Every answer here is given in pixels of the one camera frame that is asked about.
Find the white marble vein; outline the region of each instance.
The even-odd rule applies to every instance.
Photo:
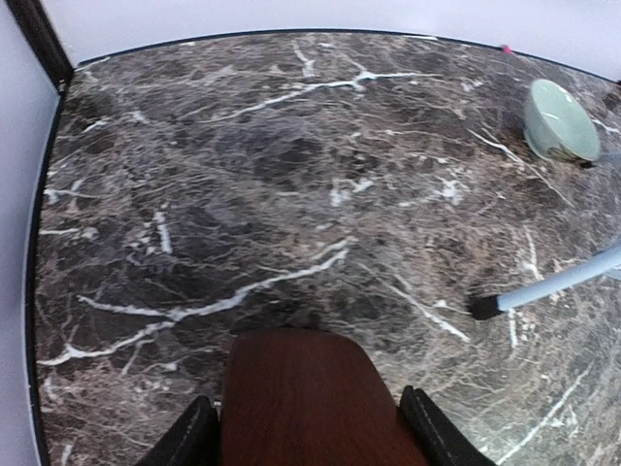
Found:
[[[616,442],[613,442],[605,447],[603,447],[602,444],[598,444],[596,446],[593,454],[589,457],[589,459],[587,459],[586,466],[604,466],[600,460],[602,456],[618,449],[619,445],[621,445],[621,430],[619,430],[619,433],[617,434]]]
[[[436,41],[440,40],[436,36],[410,36],[410,37],[412,39],[418,39],[419,41],[432,41],[432,42],[436,42]]]
[[[71,456],[72,451],[74,450],[74,444],[67,444],[62,451],[62,456],[60,456],[60,466],[67,466],[69,464],[69,457]]]
[[[66,228],[64,230],[39,230],[41,236],[62,236],[80,233],[79,228]]]
[[[313,257],[311,257],[310,260],[312,261],[319,260],[324,255],[326,255],[328,252],[332,252],[333,250],[342,250],[344,247],[353,243],[355,240],[356,239],[354,237],[348,236],[344,240],[341,240],[341,241],[338,241],[337,243],[326,246],[323,250],[321,250],[320,252],[315,254]]]
[[[533,235],[531,234],[531,230],[529,229],[529,227],[526,225],[524,225],[524,236],[526,237],[526,241],[528,242],[530,260],[528,262],[523,261],[522,267],[524,267],[525,270],[532,272],[533,276],[535,277],[535,280],[537,280],[538,282],[545,280],[545,277],[539,271],[539,264],[538,264],[539,260],[537,258],[537,249],[535,248],[535,242],[533,241]],[[550,295],[550,300],[553,303],[556,303],[561,296],[562,294],[560,292],[552,293]]]
[[[436,316],[426,306],[424,306],[423,304],[419,303],[411,294],[405,293],[404,291],[402,291],[398,287],[393,286],[392,284],[387,283],[386,281],[382,280],[380,277],[378,277],[366,265],[358,263],[358,266],[360,268],[366,270],[369,274],[373,275],[378,281],[381,282],[381,284],[383,284],[386,288],[390,289],[393,293],[395,293],[396,295],[398,295],[398,296],[404,298],[406,301],[408,301],[415,309],[420,311],[422,313],[422,315],[424,315],[425,317],[430,319],[439,328],[441,328],[442,330],[447,331],[448,333],[450,333],[452,335],[455,335],[457,338],[459,338],[461,341],[463,341],[465,343],[469,343],[470,342],[470,337],[468,335],[466,335],[461,330],[458,330],[457,328],[455,328],[453,325],[448,323],[446,320],[443,320],[442,318]],[[397,279],[404,286],[405,289],[407,289],[408,291],[411,291],[411,285],[403,277],[401,277],[398,274],[394,274],[394,277],[395,277],[395,279]]]
[[[107,126],[109,122],[110,122],[110,120],[108,118],[98,119],[97,121],[94,121],[93,123],[91,123],[88,126],[86,126],[82,133],[88,133],[88,132],[92,131],[93,129],[101,128],[103,126]]]
[[[140,353],[140,350],[143,348],[144,345],[146,345],[147,343],[153,343],[155,340],[142,340],[140,342],[138,342],[136,344],[136,346],[134,347],[134,352],[132,354],[132,357],[129,358],[129,361],[127,361],[127,364],[125,364],[123,366],[123,369],[121,369],[120,371],[120,375],[121,376],[126,376],[127,373],[129,372],[129,370],[131,369],[132,365],[134,364],[134,361],[136,360],[136,358],[138,357],[138,354]]]
[[[305,78],[314,77],[314,61],[306,58],[306,56],[300,50],[300,46],[298,46],[297,42],[293,42],[293,51],[295,52],[295,56],[297,56],[300,61],[304,64],[304,68],[302,69],[302,76]]]
[[[130,112],[129,117],[132,121],[136,123],[143,123],[143,124],[149,123],[145,114],[143,114],[140,110],[135,110],[133,112]]]
[[[509,309],[507,312],[508,315],[508,335],[511,339],[511,347],[517,347],[517,330],[515,328],[515,310]]]
[[[168,320],[163,322],[150,323],[144,329],[136,332],[131,337],[115,342],[112,345],[109,345],[108,347],[99,350],[78,349],[70,343],[65,343],[64,351],[62,351],[58,356],[53,359],[37,361],[37,363],[41,364],[42,366],[59,366],[60,364],[64,364],[71,359],[89,359],[99,356],[109,356],[110,354],[114,354],[122,348],[128,347],[141,341],[144,337],[153,335],[160,330],[163,330],[165,328],[171,328],[173,326],[175,326],[175,322]]]
[[[556,415],[556,413],[563,408],[563,406],[565,405],[565,403],[567,402],[568,398],[572,395],[572,393],[578,388],[578,386],[580,385],[580,383],[582,382],[582,379],[584,379],[589,372],[591,372],[591,368],[592,368],[592,364],[589,365],[589,367],[586,368],[586,370],[584,372],[582,372],[576,379],[575,381],[573,381],[572,385],[565,390],[565,393],[563,393],[563,396],[561,396],[561,398],[559,399],[559,401],[557,401],[554,406],[552,406],[552,408],[550,409],[550,411],[548,411],[548,413],[543,417],[543,419],[541,420],[540,423],[538,423],[535,427],[533,427],[528,434],[526,434],[526,436],[512,449],[510,449],[507,453],[505,453],[505,455],[498,460],[498,464],[499,466],[503,463],[505,463],[505,461],[507,461],[509,458],[511,458],[512,456],[514,456],[516,453],[518,453],[526,444],[528,444],[531,440],[533,440],[535,438],[535,436],[539,433],[539,431],[549,423],[549,421],[554,418],[554,415]]]
[[[607,126],[603,121],[601,121],[600,119],[597,118],[592,118],[592,121],[597,124],[598,126],[601,126],[606,134],[610,134],[610,133],[616,133],[616,134],[621,134],[621,130],[619,130],[618,128],[613,128],[612,126]]]
[[[291,91],[289,93],[283,94],[280,97],[273,97],[270,99],[266,99],[263,100],[257,104],[251,105],[249,107],[245,107],[242,109],[237,110],[236,112],[233,112],[229,115],[226,116],[217,116],[214,118],[211,118],[209,120],[206,120],[204,122],[208,122],[208,123],[213,123],[216,121],[223,121],[225,119],[231,119],[231,118],[235,118],[235,117],[240,117],[241,115],[247,114],[247,113],[251,113],[251,112],[257,112],[259,110],[263,110],[265,108],[271,107],[275,104],[279,104],[281,102],[286,102],[292,99],[295,99],[297,97],[300,97],[302,95],[308,94],[310,92],[314,92],[318,89],[323,89],[323,88],[336,88],[336,87],[351,87],[354,90],[357,91],[364,91],[365,88],[363,85],[361,85],[361,82],[365,82],[365,81],[376,81],[376,80],[380,80],[380,79],[397,79],[397,78],[436,78],[438,75],[436,74],[426,74],[426,73],[416,73],[416,72],[403,72],[403,73],[373,73],[369,70],[367,70],[365,67],[363,67],[362,65],[359,65],[355,62],[353,62],[354,64],[356,64],[358,66],[358,68],[360,69],[360,73],[358,73],[358,75],[356,75],[353,79],[351,80],[346,80],[346,81],[332,81],[332,82],[328,82],[328,83],[310,83],[310,84],[306,84],[304,85],[302,88],[298,89],[298,90],[294,90]],[[194,110],[192,112],[189,112],[187,114],[185,114],[182,117],[190,117],[192,115],[196,115],[200,112],[202,112],[204,110],[204,108],[200,108],[197,110]]]
[[[436,177],[442,182],[442,190],[436,191],[442,199],[450,201],[453,206],[459,205],[464,199],[463,185],[458,180],[445,180],[444,178]]]
[[[51,376],[47,377],[44,380],[42,387],[43,387],[44,392],[46,393],[46,395],[48,396],[49,400],[52,403],[57,403],[57,402],[62,403],[62,398],[58,396],[54,391],[56,387],[51,382]]]
[[[92,66],[95,66],[95,65],[98,65],[100,63],[104,63],[105,61],[110,60],[110,58],[111,57],[109,55],[108,56],[104,56],[103,58],[98,58],[98,59],[96,59],[94,61],[91,61],[90,63],[86,63],[85,65],[76,68],[74,71],[77,73],[79,71],[87,70],[88,68],[90,68]]]
[[[518,166],[521,169],[524,168],[528,168],[537,178],[539,178],[540,180],[542,180],[545,185],[547,187],[549,187],[550,189],[552,189],[554,192],[556,192],[558,194],[558,196],[563,199],[565,201],[565,203],[570,206],[570,207],[574,207],[572,201],[570,201],[561,191],[559,191],[554,185],[552,185],[551,182],[549,182],[542,174],[541,172],[529,165],[528,163],[526,163],[524,160],[522,160],[520,157],[518,157],[517,155],[515,155],[507,146],[505,146],[504,144],[500,144],[498,142],[492,142],[488,139],[485,139],[484,137],[482,137],[480,134],[475,133],[474,131],[472,131],[472,129],[469,129],[468,131],[470,131],[470,133],[475,136],[479,141],[487,144],[488,146],[491,146],[492,148],[496,148],[498,150],[501,150],[509,159],[511,159],[513,162],[517,163]]]
[[[115,342],[104,349],[97,350],[82,350],[77,349],[72,346],[70,343],[65,344],[64,351],[56,356],[53,359],[38,361],[39,364],[43,366],[58,366],[63,364],[71,359],[87,359],[99,356],[110,355],[118,350],[135,345],[138,342],[141,342],[145,337],[149,337],[160,330],[172,328],[178,322],[184,320],[190,316],[208,316],[210,314],[219,313],[221,311],[227,311],[229,309],[233,309],[244,302],[246,297],[254,290],[257,289],[265,289],[269,288],[275,283],[286,282],[289,280],[298,280],[304,277],[310,277],[312,275],[318,274],[319,272],[323,272],[325,270],[330,269],[334,266],[338,261],[344,260],[349,253],[349,249],[346,247],[348,242],[340,241],[337,243],[339,245],[339,251],[331,256],[328,260],[310,266],[307,269],[301,269],[295,272],[287,272],[280,274],[278,276],[272,277],[270,279],[263,280],[261,282],[251,283],[246,286],[239,288],[233,296],[225,299],[221,299],[209,306],[204,306],[202,308],[193,308],[193,309],[184,309],[184,308],[174,308],[169,311],[158,311],[155,309],[148,308],[137,308],[135,306],[115,306],[106,303],[100,303],[93,299],[87,298],[85,296],[78,296],[78,299],[81,302],[88,304],[91,308],[96,309],[98,311],[106,311],[114,314],[124,314],[127,316],[149,316],[149,317],[164,317],[167,318],[165,321],[152,323],[147,325],[144,329],[139,330],[133,336],[128,337],[126,339]]]
[[[88,194],[81,194],[78,192],[78,189],[80,188],[80,186],[82,186],[83,183],[84,180],[76,180],[72,183],[71,189],[53,189],[51,187],[48,187],[44,189],[43,193],[48,197],[48,202],[51,205],[54,205],[56,202],[58,202],[58,198],[60,196],[81,197],[84,199],[98,199],[98,196],[90,196]]]
[[[166,226],[166,218],[161,212],[156,212],[153,215],[153,220],[157,224],[157,232],[159,233],[160,248],[167,254],[173,253],[173,245],[171,244],[171,234]]]
[[[342,183],[351,184],[352,189],[347,190],[341,188]],[[332,207],[340,207],[343,202],[349,201],[352,194],[358,194],[366,191],[375,184],[373,180],[361,178],[358,182],[355,180],[333,180],[333,187],[330,190],[330,205]]]

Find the light blue rod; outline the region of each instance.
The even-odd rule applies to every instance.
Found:
[[[553,275],[549,279],[529,284],[511,293],[501,294],[498,297],[498,309],[506,312],[575,284],[591,280],[619,265],[621,265],[621,244],[600,252],[583,264]]]

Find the ceramic bowl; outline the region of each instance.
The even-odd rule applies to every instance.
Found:
[[[552,81],[531,84],[524,106],[524,137],[541,158],[581,162],[600,156],[600,138],[589,114]]]

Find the white wall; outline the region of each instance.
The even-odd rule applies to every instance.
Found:
[[[43,0],[74,64],[193,37],[289,28],[438,35],[621,79],[618,0]]]
[[[29,223],[58,96],[0,0],[0,464],[34,466],[24,340]]]

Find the black rubber tip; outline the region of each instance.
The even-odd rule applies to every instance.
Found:
[[[483,298],[472,297],[468,303],[468,312],[476,320],[488,320],[492,317],[505,314],[498,309],[498,295],[485,296]]]

